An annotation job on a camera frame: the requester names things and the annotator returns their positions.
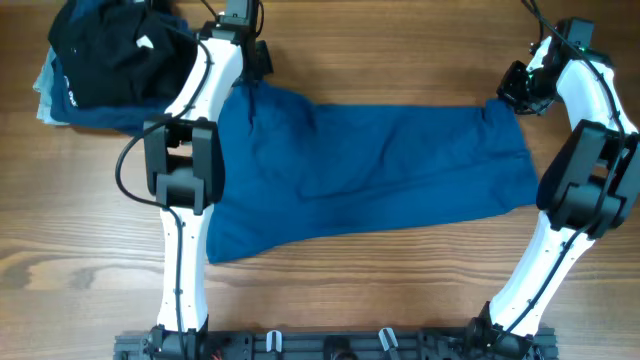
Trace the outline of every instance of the black metal base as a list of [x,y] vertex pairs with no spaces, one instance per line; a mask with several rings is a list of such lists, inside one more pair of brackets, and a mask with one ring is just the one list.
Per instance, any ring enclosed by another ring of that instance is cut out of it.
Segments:
[[[510,359],[486,349],[470,349],[465,353],[465,328],[433,328],[417,332],[395,332],[398,346],[384,351],[377,332],[285,333],[282,352],[267,352],[267,335],[251,332],[209,332],[212,354],[219,351],[220,360],[327,360],[324,350],[328,336],[349,339],[351,350],[359,360],[503,360]],[[146,336],[116,337],[114,360],[146,360],[142,351]],[[554,329],[540,329],[534,346],[523,360],[557,360],[558,348]]]

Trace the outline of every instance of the blue fabric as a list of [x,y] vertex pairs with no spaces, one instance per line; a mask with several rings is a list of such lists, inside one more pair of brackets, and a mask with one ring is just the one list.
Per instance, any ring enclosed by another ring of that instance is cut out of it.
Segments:
[[115,129],[129,135],[142,133],[144,120],[162,114],[170,105],[166,100],[150,100],[144,106],[95,107],[78,109],[71,104],[62,64],[53,62],[54,77],[51,89],[51,117],[71,125],[96,129]]
[[498,100],[485,108],[315,106],[261,83],[232,93],[219,131],[226,186],[209,226],[211,263],[535,203],[530,153]]

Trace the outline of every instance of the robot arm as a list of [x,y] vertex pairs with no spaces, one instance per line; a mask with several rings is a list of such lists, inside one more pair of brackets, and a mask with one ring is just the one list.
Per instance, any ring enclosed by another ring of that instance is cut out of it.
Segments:
[[[142,359],[210,358],[205,249],[225,182],[217,121],[233,86],[273,72],[266,44],[256,42],[258,9],[259,0],[227,1],[226,15],[199,33],[196,60],[181,93],[165,115],[144,124],[147,185],[163,207],[165,271],[160,312],[141,342]],[[191,156],[169,153],[183,143],[191,143]]]
[[[588,48],[591,23],[574,18],[557,28],[569,41]],[[489,303],[487,318],[492,328],[499,329],[501,337],[520,340],[536,335],[543,311],[573,264],[595,239],[625,220],[639,190],[638,131],[621,109],[606,57],[600,56],[592,64],[611,89],[622,129],[613,121],[612,104],[596,75],[585,61],[567,58],[564,45],[556,40],[544,40],[526,70],[524,64],[514,63],[498,90],[516,113],[544,112],[557,93],[566,105],[573,130],[541,180],[537,200],[541,211],[529,247],[506,286]],[[620,166],[614,170],[619,131],[625,133],[626,143]],[[604,178],[593,174],[597,166],[616,171],[608,189],[603,190]],[[607,193],[596,214],[602,191]],[[591,223],[594,216],[599,220]],[[512,341],[502,349],[498,346],[497,352],[519,356],[517,344]]]

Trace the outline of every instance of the folded clothes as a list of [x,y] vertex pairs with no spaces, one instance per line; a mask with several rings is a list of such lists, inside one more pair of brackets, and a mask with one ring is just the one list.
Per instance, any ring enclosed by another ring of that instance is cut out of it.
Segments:
[[180,19],[150,15],[145,4],[121,0],[103,1],[82,17],[76,9],[76,0],[69,0],[60,10],[49,42],[79,108],[178,96],[196,55],[194,41],[167,28],[180,26]]
[[[135,1],[122,0],[118,3],[133,4]],[[73,23],[101,6],[113,4],[113,0],[70,1],[62,10],[67,12],[63,17]],[[158,16],[164,21],[172,22],[180,29],[188,31],[186,21],[165,13],[158,14]],[[42,72],[34,84],[34,89],[41,94],[37,117],[46,124],[71,124],[98,129],[116,129],[130,135],[139,134],[146,118],[163,113],[172,102],[172,99],[152,98],[145,99],[142,104],[138,105],[96,106],[80,109],[76,103],[76,91],[69,88],[68,78],[53,48],[49,50]]]

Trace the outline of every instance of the wood grain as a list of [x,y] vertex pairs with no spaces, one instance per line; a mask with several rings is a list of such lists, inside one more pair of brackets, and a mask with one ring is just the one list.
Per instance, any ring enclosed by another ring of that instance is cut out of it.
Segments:
[[[128,201],[113,181],[127,139],[35,119],[31,86],[60,4],[0,5],[0,359],[110,359],[113,336],[148,329],[160,303],[157,210]],[[638,118],[640,2],[541,6],[552,20],[596,21],[593,45],[614,59],[618,93]],[[269,81],[321,103],[481,105],[537,36],[512,0],[269,0],[265,8]],[[194,26],[208,16],[196,0],[179,10]],[[541,174],[569,134],[565,111],[520,123]],[[125,178],[138,193],[142,169],[137,148]],[[508,279],[536,212],[316,239],[209,266],[210,328],[461,326]],[[639,233],[636,209],[553,299],[543,321],[558,329],[563,359],[640,356]]]

